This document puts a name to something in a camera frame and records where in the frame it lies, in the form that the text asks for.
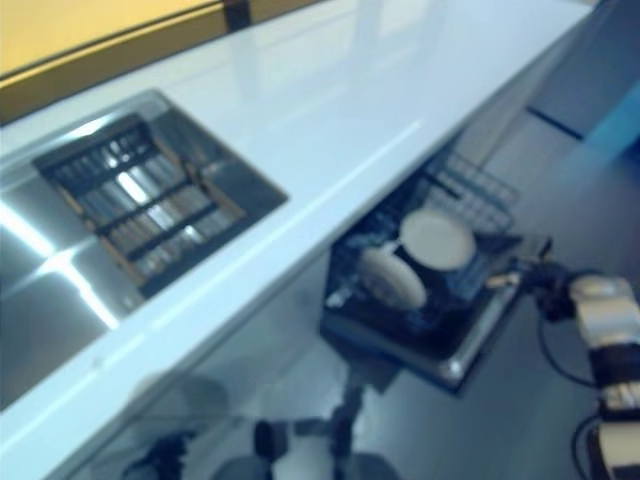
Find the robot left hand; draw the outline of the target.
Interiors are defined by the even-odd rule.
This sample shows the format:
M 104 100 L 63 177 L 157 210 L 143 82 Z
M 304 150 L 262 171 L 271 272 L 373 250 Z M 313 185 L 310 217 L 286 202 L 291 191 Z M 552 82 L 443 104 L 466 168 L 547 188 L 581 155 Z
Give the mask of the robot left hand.
M 190 436 L 187 434 L 176 434 L 158 440 L 144 458 L 145 464 L 151 470 L 151 478 L 180 480 L 189 441 Z

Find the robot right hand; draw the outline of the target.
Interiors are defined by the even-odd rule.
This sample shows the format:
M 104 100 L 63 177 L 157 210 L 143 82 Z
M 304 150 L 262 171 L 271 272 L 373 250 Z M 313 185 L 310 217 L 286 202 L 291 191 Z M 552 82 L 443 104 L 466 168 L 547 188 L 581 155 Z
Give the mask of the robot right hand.
M 552 323 L 569 320 L 575 314 L 569 292 L 575 275 L 553 259 L 553 247 L 553 239 L 544 237 L 532 255 L 515 259 L 520 291 L 532 295 L 542 317 Z

